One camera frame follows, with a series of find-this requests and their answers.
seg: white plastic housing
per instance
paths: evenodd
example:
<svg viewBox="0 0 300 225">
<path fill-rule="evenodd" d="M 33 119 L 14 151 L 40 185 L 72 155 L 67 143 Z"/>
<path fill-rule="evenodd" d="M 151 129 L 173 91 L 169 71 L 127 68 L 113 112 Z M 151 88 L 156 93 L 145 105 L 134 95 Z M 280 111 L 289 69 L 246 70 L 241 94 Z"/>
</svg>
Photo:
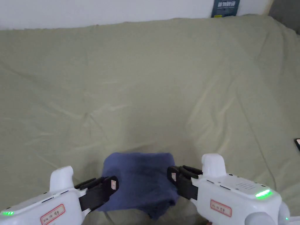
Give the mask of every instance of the white plastic housing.
<svg viewBox="0 0 300 225">
<path fill-rule="evenodd" d="M 0 213 L 0 225 L 81 225 L 91 211 L 81 211 L 79 198 L 85 190 L 74 188 L 72 167 L 64 167 L 51 175 L 50 192 L 39 195 Z"/>
<path fill-rule="evenodd" d="M 244 225 L 248 216 L 262 213 L 255 216 L 265 218 L 264 225 L 278 225 L 282 199 L 277 192 L 262 184 L 227 174 L 224 160 L 218 154 L 204 155 L 202 162 L 203 175 L 199 175 L 199 179 L 192 178 L 193 185 L 198 187 L 198 198 L 197 201 L 191 200 L 201 216 L 213 225 Z M 261 199 L 256 197 L 256 194 L 266 190 L 272 194 Z"/>
</svg>

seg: blue towel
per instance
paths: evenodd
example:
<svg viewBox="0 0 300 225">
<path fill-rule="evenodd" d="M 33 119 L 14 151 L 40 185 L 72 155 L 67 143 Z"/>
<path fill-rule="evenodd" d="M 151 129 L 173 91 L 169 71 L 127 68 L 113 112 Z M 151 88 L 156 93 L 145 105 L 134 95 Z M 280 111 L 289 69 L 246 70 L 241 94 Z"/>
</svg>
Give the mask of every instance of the blue towel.
<svg viewBox="0 0 300 225">
<path fill-rule="evenodd" d="M 113 153 L 106 158 L 102 176 L 115 175 L 119 190 L 99 211 L 139 209 L 156 220 L 178 200 L 176 187 L 167 178 L 174 166 L 169 153 Z"/>
</svg>

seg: white robotic arm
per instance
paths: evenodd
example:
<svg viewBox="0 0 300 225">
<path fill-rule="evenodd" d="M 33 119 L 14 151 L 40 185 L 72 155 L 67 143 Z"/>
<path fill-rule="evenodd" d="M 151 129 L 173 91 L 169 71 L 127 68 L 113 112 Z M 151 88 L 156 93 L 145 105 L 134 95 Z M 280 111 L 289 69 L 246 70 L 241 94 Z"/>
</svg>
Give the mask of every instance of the white robotic arm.
<svg viewBox="0 0 300 225">
<path fill-rule="evenodd" d="M 107 202 L 119 188 L 115 176 L 76 186 L 72 176 L 71 166 L 53 171 L 49 192 L 1 211 L 0 225 L 81 225 L 88 213 Z"/>
<path fill-rule="evenodd" d="M 213 225 L 287 225 L 290 212 L 280 194 L 226 173 L 219 154 L 205 154 L 202 170 L 171 166 L 168 179 L 179 195 L 190 199 L 198 213 Z"/>
</svg>

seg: bed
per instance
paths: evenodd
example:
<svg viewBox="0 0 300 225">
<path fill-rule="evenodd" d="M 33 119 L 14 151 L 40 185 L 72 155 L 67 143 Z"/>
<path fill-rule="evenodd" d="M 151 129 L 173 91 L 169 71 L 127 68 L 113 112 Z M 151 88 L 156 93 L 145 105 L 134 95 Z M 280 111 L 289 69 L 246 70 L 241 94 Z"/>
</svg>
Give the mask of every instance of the bed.
<svg viewBox="0 0 300 225">
<path fill-rule="evenodd" d="M 300 212 L 300 36 L 269 16 L 0 31 L 0 207 L 101 176 L 113 152 L 170 152 L 276 189 Z M 196 224 L 180 198 L 157 223 Z M 137 210 L 86 224 L 146 224 Z"/>
</svg>

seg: sticker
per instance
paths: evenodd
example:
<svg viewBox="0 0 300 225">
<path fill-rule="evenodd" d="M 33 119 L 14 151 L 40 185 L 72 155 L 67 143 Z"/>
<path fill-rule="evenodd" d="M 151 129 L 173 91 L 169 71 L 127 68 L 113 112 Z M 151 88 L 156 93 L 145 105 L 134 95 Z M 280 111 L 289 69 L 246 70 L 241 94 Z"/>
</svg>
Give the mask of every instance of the sticker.
<svg viewBox="0 0 300 225">
<path fill-rule="evenodd" d="M 231 217 L 232 209 L 229 206 L 223 205 L 222 203 L 210 200 L 210 208 L 224 214 L 225 216 Z"/>
<path fill-rule="evenodd" d="M 112 180 L 112 189 L 115 190 L 117 187 L 117 182 Z"/>
<path fill-rule="evenodd" d="M 46 213 L 40 218 L 42 225 L 47 225 L 51 223 L 53 220 L 56 220 L 58 217 L 65 213 L 65 207 L 63 204 L 57 206 L 56 208 L 52 209 L 50 212 Z"/>
<path fill-rule="evenodd" d="M 176 173 L 172 173 L 172 179 L 176 182 Z"/>
</svg>

